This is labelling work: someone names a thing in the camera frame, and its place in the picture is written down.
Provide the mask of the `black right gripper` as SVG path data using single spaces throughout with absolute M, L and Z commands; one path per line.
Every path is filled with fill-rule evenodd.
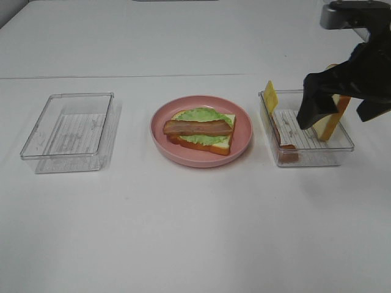
M 347 61 L 306 76 L 296 117 L 300 129 L 311 128 L 322 118 L 338 113 L 332 94 L 363 99 L 356 109 L 362 122 L 390 112 L 389 26 L 358 44 Z

